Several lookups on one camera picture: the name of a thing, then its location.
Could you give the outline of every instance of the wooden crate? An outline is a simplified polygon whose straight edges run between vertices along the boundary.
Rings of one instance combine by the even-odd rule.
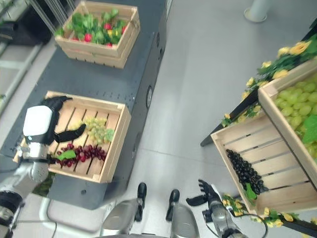
[[[211,137],[249,212],[261,215],[265,207],[279,212],[317,208],[317,192],[265,114],[226,127]],[[269,189],[258,195],[255,206],[246,198],[226,149],[240,153],[252,163]]]
[[[317,164],[273,100],[276,99],[278,92],[293,86],[316,72],[317,60],[312,60],[291,70],[286,77],[273,80],[259,89],[260,104],[298,158],[315,187],[317,187]]]
[[[101,145],[102,149],[107,152],[105,161],[92,158],[86,160],[84,163],[79,161],[70,168],[67,166],[61,168],[59,164],[50,165],[49,171],[92,182],[111,182],[131,120],[129,110],[121,103],[113,103],[51,91],[47,93],[46,97],[63,95],[72,97],[73,100],[64,103],[60,111],[55,132],[60,133],[68,130],[72,124],[85,118],[93,117],[107,118],[106,128],[114,129],[114,136],[111,143]],[[61,147],[66,147],[67,144],[68,142],[58,144],[54,141],[50,145],[50,152],[56,155],[56,152],[60,150]],[[87,132],[84,132],[82,136],[73,141],[73,144],[75,147],[79,145],[84,146],[92,144],[92,141],[87,135]],[[13,160],[16,162],[18,161],[17,154]]]
[[[68,18],[63,26],[65,37],[56,36],[56,42],[72,59],[123,68],[141,29],[138,8],[111,3],[81,1],[74,13],[91,13],[100,19],[103,12],[110,12],[113,8],[119,10],[118,19],[128,21],[127,27],[117,45],[107,47],[105,45],[72,40],[73,31],[67,29],[72,16]]]

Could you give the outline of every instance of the gray table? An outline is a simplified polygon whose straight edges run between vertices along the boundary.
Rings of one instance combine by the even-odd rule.
[[[49,198],[87,209],[95,209],[108,199],[122,194],[127,186],[143,132],[149,91],[154,90],[166,44],[165,0],[107,0],[139,9],[141,32],[124,69],[69,59],[58,48],[31,92],[0,153],[14,156],[22,140],[26,109],[38,104],[48,90],[125,103],[132,119],[122,147],[112,183],[94,183],[56,175]],[[12,168],[1,160],[1,169]]]

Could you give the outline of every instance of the concrete floor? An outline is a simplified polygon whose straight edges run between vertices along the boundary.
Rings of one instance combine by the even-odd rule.
[[[201,140],[230,112],[241,99],[246,81],[256,73],[263,61],[273,60],[277,50],[300,41],[316,17],[315,0],[279,0],[274,2],[267,20],[253,24],[244,19],[243,11],[252,0],[174,0],[167,23],[167,45],[158,81],[142,136],[128,189],[118,201],[133,198],[141,181],[148,185],[148,197],[143,220],[132,232],[168,236],[170,224],[165,222],[170,192],[177,188],[181,201],[200,193],[198,179],[216,185],[220,192],[236,194],[237,189],[214,145],[199,146]],[[47,60],[51,46],[38,57]],[[38,78],[40,68],[26,79]],[[15,106],[23,95],[22,82],[15,97],[4,112],[0,123],[10,126]],[[0,134],[6,135],[1,125]],[[38,219],[41,198],[30,195],[21,219]],[[75,226],[98,228],[90,216],[99,216],[100,209],[91,213],[85,209],[53,204],[55,214]],[[206,206],[193,208],[201,237],[214,237],[204,225],[201,212]],[[76,212],[77,219],[68,214]],[[301,213],[310,220],[317,211]],[[249,237],[261,237],[264,228],[249,218],[235,219]],[[15,237],[50,237],[52,230],[41,224],[18,226]],[[77,237],[58,233],[56,237]],[[269,230],[269,238],[300,238],[301,234],[287,228]]]

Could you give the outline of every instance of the red grapes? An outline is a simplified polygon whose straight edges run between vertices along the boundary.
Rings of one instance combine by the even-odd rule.
[[[75,148],[75,146],[72,143],[68,143],[67,147],[62,147],[60,149],[61,151],[67,151],[67,150],[74,150],[76,158],[72,159],[64,159],[64,160],[56,160],[57,164],[60,164],[61,166],[67,166],[71,167],[73,164],[75,165],[77,162],[81,161],[82,163],[90,158],[98,158],[99,160],[105,161],[107,153],[101,148],[93,145],[86,145],[84,147],[78,146]]]

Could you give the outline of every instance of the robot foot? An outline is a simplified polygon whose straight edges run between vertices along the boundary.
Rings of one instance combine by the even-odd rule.
[[[179,201],[179,190],[178,189],[174,189],[169,197],[169,205],[168,205],[168,210],[167,210],[167,214],[166,214],[166,220],[168,222],[172,221],[173,218],[173,207],[176,203],[178,203]]]
[[[143,209],[145,207],[145,198],[146,198],[146,196],[147,196],[147,185],[142,182],[138,186],[139,206],[138,206],[137,213],[135,215],[135,221],[137,221],[137,222],[142,221]]]

